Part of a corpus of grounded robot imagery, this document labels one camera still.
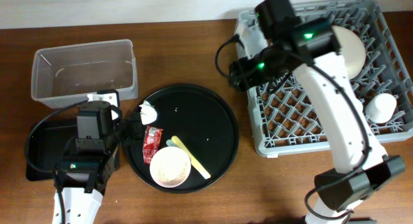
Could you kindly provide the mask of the pink bowl with rice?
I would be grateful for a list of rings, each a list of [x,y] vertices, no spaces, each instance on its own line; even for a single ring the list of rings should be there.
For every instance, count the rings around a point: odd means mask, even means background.
[[[180,186],[190,175],[189,156],[180,148],[165,147],[154,154],[150,175],[156,184],[165,188]]]

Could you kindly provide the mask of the beige bowl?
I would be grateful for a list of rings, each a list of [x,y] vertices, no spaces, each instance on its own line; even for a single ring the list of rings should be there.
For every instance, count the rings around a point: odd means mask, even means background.
[[[348,78],[357,77],[365,66],[367,52],[362,40],[352,31],[341,26],[332,27],[341,46]]]

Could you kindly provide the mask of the white cup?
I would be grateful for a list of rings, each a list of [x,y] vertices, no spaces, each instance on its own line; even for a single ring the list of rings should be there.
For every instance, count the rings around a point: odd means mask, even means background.
[[[375,123],[389,121],[396,109],[396,98],[387,93],[378,94],[365,107],[365,114]]]

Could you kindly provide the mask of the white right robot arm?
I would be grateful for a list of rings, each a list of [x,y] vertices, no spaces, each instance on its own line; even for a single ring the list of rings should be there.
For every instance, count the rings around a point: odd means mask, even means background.
[[[294,76],[305,89],[327,136],[334,168],[317,175],[305,223],[346,223],[353,210],[405,171],[372,133],[348,80],[329,20],[303,21],[289,0],[264,0],[240,12],[231,41],[238,60],[228,73],[239,91]]]

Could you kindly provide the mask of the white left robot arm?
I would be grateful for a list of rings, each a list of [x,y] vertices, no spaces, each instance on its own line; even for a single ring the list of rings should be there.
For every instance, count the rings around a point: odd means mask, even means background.
[[[56,187],[53,223],[93,223],[106,185],[116,170],[119,148],[142,140],[139,113],[123,117],[114,89],[87,95],[79,105],[77,134],[52,169]]]

